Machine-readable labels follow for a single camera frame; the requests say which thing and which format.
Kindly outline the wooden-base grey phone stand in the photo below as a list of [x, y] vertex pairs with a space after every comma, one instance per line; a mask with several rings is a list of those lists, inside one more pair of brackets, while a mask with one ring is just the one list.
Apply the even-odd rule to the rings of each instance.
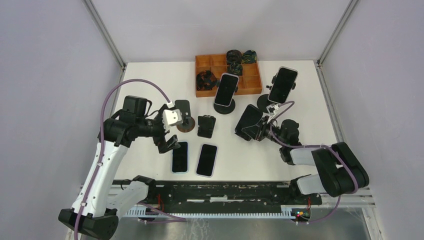
[[191, 132], [195, 126], [196, 122], [191, 115], [191, 106], [190, 102], [186, 99], [178, 99], [175, 102], [175, 107], [180, 110], [182, 116], [182, 124], [177, 125], [177, 129], [182, 133]]

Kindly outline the blue-case smartphone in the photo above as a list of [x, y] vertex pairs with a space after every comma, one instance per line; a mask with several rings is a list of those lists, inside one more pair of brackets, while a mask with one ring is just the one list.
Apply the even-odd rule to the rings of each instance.
[[172, 151], [171, 172], [174, 174], [186, 173], [189, 170], [188, 142], [179, 142], [179, 148]]

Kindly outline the purple-case smartphone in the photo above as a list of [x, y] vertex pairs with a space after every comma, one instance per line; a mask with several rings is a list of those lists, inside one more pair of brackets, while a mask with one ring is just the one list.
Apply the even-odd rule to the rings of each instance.
[[203, 144], [200, 149], [199, 158], [195, 173], [199, 176], [210, 178], [215, 169], [218, 147], [210, 144]]

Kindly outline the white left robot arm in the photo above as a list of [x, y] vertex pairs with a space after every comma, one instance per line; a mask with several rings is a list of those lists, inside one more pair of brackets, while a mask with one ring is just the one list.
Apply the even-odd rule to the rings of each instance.
[[99, 240], [115, 234], [119, 220], [136, 203], [153, 203], [157, 198], [154, 179], [136, 176], [129, 187], [108, 198], [117, 170], [131, 144], [138, 137], [152, 138], [160, 154], [179, 148], [178, 138], [165, 139], [171, 126], [182, 124], [181, 111], [173, 102], [164, 104], [153, 119], [146, 110], [152, 102], [128, 95], [122, 109], [103, 120], [97, 149], [83, 187], [71, 208], [62, 209], [58, 221], [75, 231]]

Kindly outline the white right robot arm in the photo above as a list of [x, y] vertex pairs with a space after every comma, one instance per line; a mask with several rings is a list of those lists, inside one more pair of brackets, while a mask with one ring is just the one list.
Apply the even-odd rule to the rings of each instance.
[[289, 199], [302, 204], [315, 193], [331, 197], [353, 194], [367, 187], [370, 178], [346, 142], [328, 145], [303, 145], [299, 140], [299, 123], [285, 119], [274, 125], [270, 116], [264, 116], [256, 106], [249, 104], [242, 113], [235, 134], [246, 141], [268, 139], [279, 147], [282, 161], [290, 166], [313, 166], [317, 173], [295, 178], [289, 189]]

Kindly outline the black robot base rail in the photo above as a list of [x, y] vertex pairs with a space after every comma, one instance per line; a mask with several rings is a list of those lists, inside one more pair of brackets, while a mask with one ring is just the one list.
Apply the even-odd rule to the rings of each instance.
[[157, 180], [144, 199], [168, 214], [276, 214], [284, 206], [322, 202], [318, 193], [296, 193], [287, 181]]

